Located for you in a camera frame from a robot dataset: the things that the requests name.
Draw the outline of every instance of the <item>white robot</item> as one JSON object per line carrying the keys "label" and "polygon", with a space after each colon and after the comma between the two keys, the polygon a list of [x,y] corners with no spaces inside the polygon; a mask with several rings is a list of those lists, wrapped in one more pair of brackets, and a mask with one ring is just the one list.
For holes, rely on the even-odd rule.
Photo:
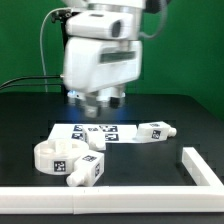
{"label": "white robot", "polygon": [[85,115],[94,118],[99,106],[108,106],[109,101],[112,106],[121,104],[125,83],[140,75],[139,30],[145,0],[64,2],[81,13],[66,23],[70,38],[63,81],[84,102]]}

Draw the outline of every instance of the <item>cable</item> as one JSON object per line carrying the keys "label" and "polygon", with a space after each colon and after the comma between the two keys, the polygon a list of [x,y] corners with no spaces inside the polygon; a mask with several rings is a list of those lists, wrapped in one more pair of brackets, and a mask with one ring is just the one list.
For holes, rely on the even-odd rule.
{"label": "cable", "polygon": [[163,29],[166,25],[166,21],[167,21],[167,2],[166,2],[166,0],[160,0],[160,9],[161,9],[161,20],[160,20],[160,24],[157,28],[157,31],[152,35],[148,35],[144,32],[140,32],[140,34],[139,34],[140,37],[152,40],[152,39],[155,39],[156,37],[158,37],[160,35],[160,33],[163,31]]}
{"label": "cable", "polygon": [[[46,71],[46,65],[45,65],[45,59],[44,59],[44,52],[43,52],[43,32],[44,32],[44,27],[45,27],[45,24],[46,24],[46,21],[48,19],[48,17],[54,13],[54,12],[57,12],[58,10],[66,10],[66,9],[71,9],[71,8],[57,8],[57,9],[54,9],[52,11],[50,11],[46,17],[44,18],[43,20],[43,23],[41,25],[41,29],[40,29],[40,54],[41,54],[41,62],[42,62],[42,68],[43,68],[43,74],[44,76],[47,76],[47,71]],[[48,92],[48,88],[47,88],[47,80],[45,80],[45,91]]]}
{"label": "cable", "polygon": [[60,76],[56,76],[56,75],[55,76],[22,76],[22,77],[15,78],[3,83],[2,85],[0,85],[0,88],[8,86],[9,84],[14,82],[18,82],[21,80],[29,80],[29,79],[60,79]]}
{"label": "cable", "polygon": [[48,83],[48,84],[43,84],[43,83],[38,83],[38,84],[33,84],[33,83],[13,84],[13,85],[7,85],[7,86],[0,87],[0,91],[3,90],[3,89],[10,88],[10,87],[24,87],[24,86],[31,87],[31,86],[46,86],[46,85],[48,85],[48,86],[61,86],[61,84],[59,84],[59,83]]}

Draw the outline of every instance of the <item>black surface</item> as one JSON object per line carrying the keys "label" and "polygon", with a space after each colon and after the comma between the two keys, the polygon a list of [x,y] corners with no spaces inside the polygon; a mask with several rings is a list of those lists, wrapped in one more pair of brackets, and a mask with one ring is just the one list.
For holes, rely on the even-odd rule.
{"label": "black surface", "polygon": [[[194,185],[181,166],[183,146],[193,146],[217,176],[224,175],[224,123],[181,95],[128,95],[119,109],[87,119],[60,94],[0,94],[0,186],[66,186],[66,176],[38,172],[33,148],[55,123],[139,124],[165,121],[177,136],[165,142],[107,144],[105,173],[97,185]],[[1,215],[0,223],[223,223],[223,213]]]}

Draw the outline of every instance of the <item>green wall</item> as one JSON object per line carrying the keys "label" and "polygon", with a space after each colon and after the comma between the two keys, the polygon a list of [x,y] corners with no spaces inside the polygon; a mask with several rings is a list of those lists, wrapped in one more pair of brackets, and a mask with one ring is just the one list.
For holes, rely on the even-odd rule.
{"label": "green wall", "polygon": [[[0,3],[0,83],[25,75],[41,75],[39,31],[45,15],[60,0],[3,0]],[[132,93],[185,94],[224,120],[224,1],[173,0],[160,37],[143,40],[140,80]],[[159,15],[144,15],[142,30],[152,33]],[[49,75],[61,74],[63,47],[60,24],[48,21],[44,49]],[[7,91],[44,91],[8,89]]]}

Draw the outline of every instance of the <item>black cable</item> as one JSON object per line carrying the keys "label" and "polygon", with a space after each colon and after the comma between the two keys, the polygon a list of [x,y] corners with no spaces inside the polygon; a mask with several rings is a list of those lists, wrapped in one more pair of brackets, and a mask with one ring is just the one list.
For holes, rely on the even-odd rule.
{"label": "black cable", "polygon": [[26,84],[13,84],[13,85],[7,85],[7,86],[3,86],[3,87],[0,87],[0,91],[3,90],[3,89],[7,89],[7,88],[10,88],[10,87],[24,87],[24,86],[28,86],[28,87],[32,87],[32,86],[61,86],[62,84],[60,83],[48,83],[48,84],[43,84],[43,83],[37,83],[37,84],[33,84],[33,83],[26,83]]}
{"label": "black cable", "polygon": [[[166,0],[166,4],[168,5],[171,0]],[[156,14],[161,11],[160,2],[158,0],[147,0],[146,7],[144,12]]]}
{"label": "black cable", "polygon": [[51,76],[22,76],[22,77],[12,79],[3,83],[2,85],[0,85],[0,90],[2,87],[8,86],[9,84],[13,82],[18,82],[21,80],[29,80],[29,79],[60,79],[60,76],[56,76],[56,75],[55,76],[52,76],[52,75]]}

